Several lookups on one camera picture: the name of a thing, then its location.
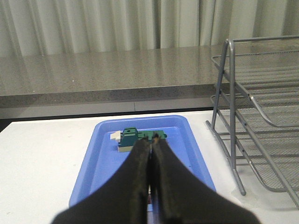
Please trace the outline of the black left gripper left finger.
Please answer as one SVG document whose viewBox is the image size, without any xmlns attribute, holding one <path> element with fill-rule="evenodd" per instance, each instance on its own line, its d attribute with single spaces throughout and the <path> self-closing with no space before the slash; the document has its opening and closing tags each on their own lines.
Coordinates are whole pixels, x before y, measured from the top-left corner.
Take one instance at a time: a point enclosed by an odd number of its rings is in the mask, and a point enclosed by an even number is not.
<svg viewBox="0 0 299 224">
<path fill-rule="evenodd" d="M 59 213 L 54 224 L 145 224 L 150 144 L 138 140 L 113 176 L 83 201 Z"/>
</svg>

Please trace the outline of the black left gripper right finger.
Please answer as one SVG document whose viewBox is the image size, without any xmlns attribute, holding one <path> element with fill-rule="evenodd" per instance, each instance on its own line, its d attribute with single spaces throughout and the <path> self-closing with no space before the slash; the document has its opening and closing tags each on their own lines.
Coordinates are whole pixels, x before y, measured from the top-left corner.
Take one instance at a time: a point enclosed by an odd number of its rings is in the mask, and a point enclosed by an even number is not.
<svg viewBox="0 0 299 224">
<path fill-rule="evenodd" d="M 220 196 L 154 134 L 151 144 L 150 187 L 155 219 L 160 224 L 258 224 L 249 210 Z"/>
</svg>

